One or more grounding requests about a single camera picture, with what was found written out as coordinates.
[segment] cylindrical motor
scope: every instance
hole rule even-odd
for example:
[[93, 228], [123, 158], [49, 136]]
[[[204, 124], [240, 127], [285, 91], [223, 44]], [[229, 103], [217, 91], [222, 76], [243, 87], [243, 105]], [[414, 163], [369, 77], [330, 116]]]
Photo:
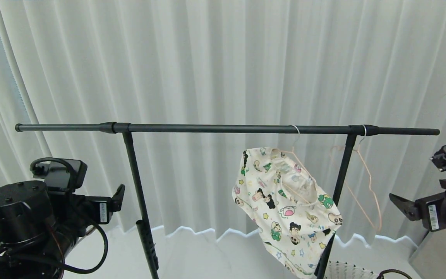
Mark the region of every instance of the cylindrical motor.
[[0, 187], [0, 240], [6, 246], [23, 245], [46, 233], [54, 224], [46, 184], [32, 180]]

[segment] curtain fold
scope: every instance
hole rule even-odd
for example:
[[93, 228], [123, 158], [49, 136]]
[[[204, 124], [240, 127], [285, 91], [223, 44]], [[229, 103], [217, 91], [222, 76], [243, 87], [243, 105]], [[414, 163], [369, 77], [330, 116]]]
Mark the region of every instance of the curtain fold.
[[[81, 159], [89, 166], [82, 194], [110, 196], [127, 185], [111, 226], [132, 228], [140, 211], [120, 135], [14, 132], [17, 122], [107, 121], [441, 129], [439, 137], [380, 135], [360, 146], [383, 212], [378, 234], [420, 242], [425, 230], [388, 194], [440, 191], [428, 158], [446, 144], [446, 2], [0, 1], [0, 186], [28, 177], [38, 157]], [[151, 225], [254, 230], [230, 194], [242, 151], [290, 150], [296, 137], [135, 133]], [[328, 154], [344, 141], [303, 134], [295, 144], [331, 194], [338, 169]], [[341, 154], [333, 157], [339, 165]], [[347, 182], [376, 220], [356, 155]], [[343, 240], [373, 240], [346, 189], [339, 209]]]

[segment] white marble surface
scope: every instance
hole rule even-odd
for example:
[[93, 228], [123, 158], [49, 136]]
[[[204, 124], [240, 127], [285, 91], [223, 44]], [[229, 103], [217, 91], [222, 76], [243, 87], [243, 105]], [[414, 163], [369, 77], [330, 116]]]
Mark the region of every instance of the white marble surface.
[[[161, 279], [293, 279], [296, 278], [269, 254], [258, 235], [243, 235], [228, 230], [216, 239], [213, 230], [193, 233], [179, 228], [165, 236], [162, 227], [153, 230]], [[119, 228], [108, 232], [110, 250], [104, 265], [87, 275], [66, 272], [65, 279], [142, 278], [150, 279], [137, 230], [123, 233]], [[408, 239], [393, 240], [378, 237], [368, 246], [355, 236], [347, 244], [335, 240], [332, 261], [343, 261], [374, 272], [396, 268], [420, 279], [407, 262], [415, 245]], [[78, 268], [92, 268], [101, 258], [103, 244], [99, 233], [83, 240], [67, 257], [67, 264]], [[400, 279], [389, 274], [386, 279]]]

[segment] rack leg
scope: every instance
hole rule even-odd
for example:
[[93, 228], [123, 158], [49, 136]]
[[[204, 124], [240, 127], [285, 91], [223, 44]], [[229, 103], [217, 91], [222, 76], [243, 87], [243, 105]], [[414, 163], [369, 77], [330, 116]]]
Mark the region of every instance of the rack leg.
[[[333, 192], [333, 201], [336, 205], [338, 205], [338, 201], [340, 200], [343, 183], [345, 182], [345, 176], [347, 175], [348, 164], [350, 162], [350, 157], [352, 156], [352, 150], [354, 149], [356, 138], [357, 136], [355, 134], [349, 134], [347, 136], [347, 140], [345, 141], [345, 150], [343, 152], [340, 170], [338, 171], [338, 177], [336, 179], [335, 191]], [[329, 253], [331, 253], [331, 247], [333, 246], [334, 239], [335, 235], [331, 237], [327, 247], [322, 253], [321, 259], [315, 271], [316, 279], [323, 279], [324, 277], [324, 272], [326, 271], [326, 268], [328, 266]]]
[[142, 183], [140, 181], [139, 166], [137, 165], [137, 158], [135, 157], [135, 150], [133, 147], [133, 137], [131, 132], [122, 133], [124, 137], [127, 155], [129, 156], [130, 169], [132, 170], [133, 183], [135, 192], [137, 194], [137, 201], [139, 203], [142, 220], [138, 220], [135, 224], [139, 232], [144, 254], [146, 256], [149, 270], [151, 271], [152, 279], [159, 279], [158, 277], [158, 258], [154, 250], [154, 240], [151, 233], [151, 226], [149, 224], [149, 217], [147, 216], [146, 201], [144, 199], [144, 192], [142, 191]]

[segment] white label sticker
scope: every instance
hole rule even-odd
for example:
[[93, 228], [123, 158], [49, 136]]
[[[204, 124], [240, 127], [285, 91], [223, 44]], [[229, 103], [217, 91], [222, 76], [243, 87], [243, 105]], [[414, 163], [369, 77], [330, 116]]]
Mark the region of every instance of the white label sticker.
[[439, 229], [437, 206], [436, 205], [429, 205], [428, 206], [428, 211], [430, 212], [431, 229], [432, 230]]
[[99, 218], [101, 219], [101, 223], [106, 223], [108, 221], [106, 214], [108, 214], [106, 203], [99, 203]]

